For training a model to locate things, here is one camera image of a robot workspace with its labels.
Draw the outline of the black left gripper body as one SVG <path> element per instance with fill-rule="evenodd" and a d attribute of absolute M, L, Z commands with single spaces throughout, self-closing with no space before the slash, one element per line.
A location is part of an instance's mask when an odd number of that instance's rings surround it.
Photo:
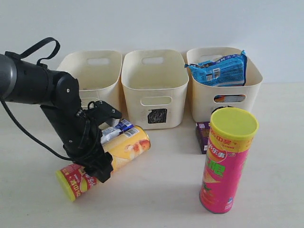
<path fill-rule="evenodd" d="M 99 121 L 87 111 L 79 111 L 68 120 L 65 130 L 64 149 L 76 164 L 82 166 L 101 166 L 104 149 L 101 145 Z"/>

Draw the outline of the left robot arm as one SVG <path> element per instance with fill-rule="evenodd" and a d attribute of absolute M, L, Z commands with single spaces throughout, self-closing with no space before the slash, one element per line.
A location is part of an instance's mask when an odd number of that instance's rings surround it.
<path fill-rule="evenodd" d="M 69 73 L 1 55 L 0 101 L 5 109 L 7 102 L 39 105 L 63 143 L 64 159 L 100 182 L 111 177 L 113 157 L 101 144 L 99 126 L 122 115 L 105 101 L 83 109 L 78 80 Z"/>

